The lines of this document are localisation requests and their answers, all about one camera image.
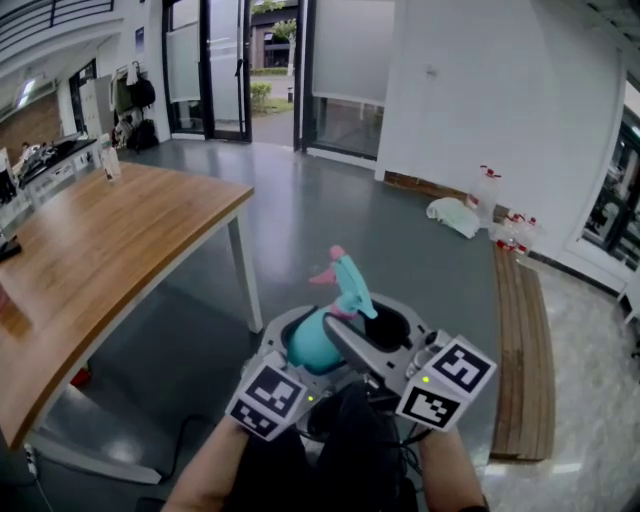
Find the desk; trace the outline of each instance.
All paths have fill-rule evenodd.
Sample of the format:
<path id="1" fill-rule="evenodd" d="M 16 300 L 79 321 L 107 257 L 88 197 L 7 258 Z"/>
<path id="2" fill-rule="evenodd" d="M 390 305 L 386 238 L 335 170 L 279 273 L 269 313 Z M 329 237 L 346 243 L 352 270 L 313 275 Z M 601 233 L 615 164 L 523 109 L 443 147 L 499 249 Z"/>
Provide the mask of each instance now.
<path id="1" fill-rule="evenodd" d="M 75 141 L 75 147 L 65 156 L 62 160 L 56 160 L 52 164 L 42 167 L 34 173 L 30 173 L 29 176 L 25 176 L 20 180 L 20 186 L 25 190 L 29 197 L 29 202 L 34 209 L 40 207 L 42 202 L 38 197 L 38 186 L 52 173 L 63 169 L 67 165 L 71 166 L 75 179 L 78 179 L 78 169 L 76 167 L 75 159 L 79 156 L 91 151 L 93 154 L 93 162 L 96 167 L 100 167 L 100 143 L 96 139 L 77 140 Z"/>
<path id="2" fill-rule="evenodd" d="M 79 453 L 39 429 L 79 368 L 173 269 L 229 227 L 249 328 L 262 330 L 246 220 L 253 189 L 122 163 L 93 172 L 43 205 L 18 231 L 22 254 L 0 264 L 16 307 L 0 313 L 0 428 L 12 449 L 101 474 L 157 483 L 150 469 Z"/>

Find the tree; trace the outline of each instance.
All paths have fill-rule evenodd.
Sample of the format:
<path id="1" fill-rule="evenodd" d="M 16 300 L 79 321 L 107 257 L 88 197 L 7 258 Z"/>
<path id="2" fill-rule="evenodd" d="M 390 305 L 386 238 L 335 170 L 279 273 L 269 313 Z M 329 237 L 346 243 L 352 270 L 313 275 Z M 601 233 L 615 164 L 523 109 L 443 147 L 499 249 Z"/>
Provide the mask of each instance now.
<path id="1" fill-rule="evenodd" d="M 298 25 L 296 20 L 279 21 L 271 31 L 277 36 L 289 41 L 289 65 L 287 66 L 287 76 L 293 76 L 293 56 L 296 54 L 296 31 Z"/>
<path id="2" fill-rule="evenodd" d="M 262 14 L 282 9 L 283 7 L 284 2 L 278 2 L 276 0 L 262 0 L 262 2 L 259 3 L 258 0 L 251 0 L 251 14 Z"/>

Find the wooden bench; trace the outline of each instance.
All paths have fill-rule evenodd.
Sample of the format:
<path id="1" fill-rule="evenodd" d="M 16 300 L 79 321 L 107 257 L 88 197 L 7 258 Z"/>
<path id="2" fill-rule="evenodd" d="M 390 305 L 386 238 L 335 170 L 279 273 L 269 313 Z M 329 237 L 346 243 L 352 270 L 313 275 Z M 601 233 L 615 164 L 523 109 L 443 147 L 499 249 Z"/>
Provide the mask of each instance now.
<path id="1" fill-rule="evenodd" d="M 495 248 L 500 312 L 500 397 L 491 457 L 539 461 L 553 455 L 555 373 L 538 275 Z"/>

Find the red object on floor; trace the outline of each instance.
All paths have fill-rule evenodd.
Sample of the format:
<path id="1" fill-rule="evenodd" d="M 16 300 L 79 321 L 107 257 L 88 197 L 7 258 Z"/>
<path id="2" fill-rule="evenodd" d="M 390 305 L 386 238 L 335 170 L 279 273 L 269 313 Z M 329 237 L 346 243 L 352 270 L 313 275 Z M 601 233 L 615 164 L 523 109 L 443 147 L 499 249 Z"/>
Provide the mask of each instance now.
<path id="1" fill-rule="evenodd" d="M 71 379 L 71 385 L 76 388 L 82 386 L 85 382 L 91 379 L 91 373 L 86 368 L 80 368 L 80 371 L 76 373 L 76 376 Z"/>

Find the railing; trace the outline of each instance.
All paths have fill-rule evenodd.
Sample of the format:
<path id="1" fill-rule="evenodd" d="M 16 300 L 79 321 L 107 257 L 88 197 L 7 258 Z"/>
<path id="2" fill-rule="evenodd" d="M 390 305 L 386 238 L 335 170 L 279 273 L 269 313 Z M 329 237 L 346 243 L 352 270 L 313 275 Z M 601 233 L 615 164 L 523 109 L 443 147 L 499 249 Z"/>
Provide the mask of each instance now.
<path id="1" fill-rule="evenodd" d="M 44 30 L 113 11 L 113 0 L 33 0 L 0 16 L 0 53 Z"/>

